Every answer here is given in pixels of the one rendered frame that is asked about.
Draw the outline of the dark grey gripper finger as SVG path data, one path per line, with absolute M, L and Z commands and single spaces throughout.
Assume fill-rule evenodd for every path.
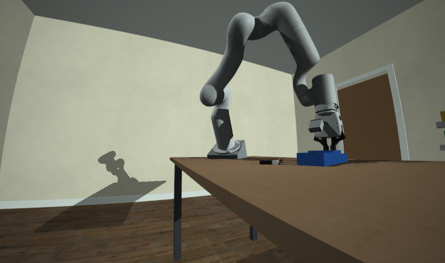
M 314 141 L 318 141 L 319 143 L 321 143 L 323 145 L 323 150 L 329 150 L 329 146 L 327 144 L 327 138 L 316 138 L 314 137 Z
M 337 143 L 339 143 L 341 140 L 344 140 L 344 139 L 346 139 L 346 137 L 345 137 L 343 131 L 341 132 L 341 135 L 339 138 L 331 137 L 331 146 L 330 146 L 331 150 L 336 150 Z

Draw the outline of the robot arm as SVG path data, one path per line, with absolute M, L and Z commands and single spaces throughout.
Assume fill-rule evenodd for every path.
M 211 121 L 217 144 L 213 151 L 228 154 L 236 151 L 240 143 L 234 140 L 229 108 L 232 94 L 227 85 L 237 72 L 247 40 L 261 39 L 278 30 L 297 63 L 293 88 L 299 102 L 305 106 L 315 105 L 315 113 L 337 111 L 336 90 L 332 74 L 324 73 L 312 79 L 308 89 L 307 73 L 319 62 L 319 54 L 297 11 L 288 2 L 268 6 L 258 17 L 238 13 L 230 21 L 227 30 L 227 46 L 223 58 L 213 75 L 200 92 L 203 105 L 214 109 Z

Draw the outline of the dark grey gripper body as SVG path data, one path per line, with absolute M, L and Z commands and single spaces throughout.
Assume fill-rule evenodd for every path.
M 323 130 L 320 132 L 315 132 L 316 138 L 331 138 L 337 137 L 339 138 L 341 132 L 343 131 L 342 119 L 337 111 L 324 111 L 319 112 L 315 115 L 315 119 L 323 119 L 323 121 L 327 122 L 323 125 Z M 341 130 L 342 128 L 342 130 Z

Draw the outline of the blue open-top bin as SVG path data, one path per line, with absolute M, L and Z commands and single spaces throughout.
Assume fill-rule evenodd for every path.
M 297 165 L 325 167 L 344 162 L 348 162 L 348 154 L 342 154 L 341 150 L 308 151 L 308 153 L 297 153 Z

